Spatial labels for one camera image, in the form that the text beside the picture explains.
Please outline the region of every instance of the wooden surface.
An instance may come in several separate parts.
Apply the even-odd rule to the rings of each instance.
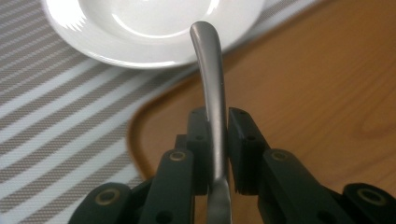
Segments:
[[[321,4],[224,57],[227,106],[246,110],[271,147],[294,153],[324,186],[364,182],[396,196],[396,1]],[[204,105],[198,74],[144,106],[128,130],[143,177]],[[261,223],[233,194],[234,223]],[[205,223],[205,199],[196,205]]]

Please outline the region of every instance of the brown tray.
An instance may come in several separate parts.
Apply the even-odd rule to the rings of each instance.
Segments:
[[[333,1],[224,57],[228,106],[246,110],[271,147],[294,153],[326,187],[376,185],[396,196],[396,2]],[[204,105],[198,74],[143,106],[127,144],[144,178]],[[234,223],[261,223],[233,194]],[[205,223],[198,198],[196,223]]]

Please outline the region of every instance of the striped placemat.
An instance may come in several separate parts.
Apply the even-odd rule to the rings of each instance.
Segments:
[[[318,0],[267,0],[246,39]],[[109,181],[141,180],[125,146],[127,122],[196,70],[131,70],[68,46],[39,0],[0,3],[0,223],[65,223]]]

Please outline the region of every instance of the ceramic dish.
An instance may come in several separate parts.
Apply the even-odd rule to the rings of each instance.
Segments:
[[[264,0],[41,0],[50,24],[73,48],[130,68],[196,61],[190,27],[208,21],[229,49],[257,20]]]

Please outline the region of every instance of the wood grain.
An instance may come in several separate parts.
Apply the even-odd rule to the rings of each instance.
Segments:
[[[329,1],[224,57],[227,105],[246,110],[271,147],[294,153],[324,186],[364,182],[396,196],[396,1]],[[145,105],[127,144],[145,178],[204,105],[198,74]],[[234,223],[261,223],[233,195]],[[196,223],[205,223],[198,198]]]

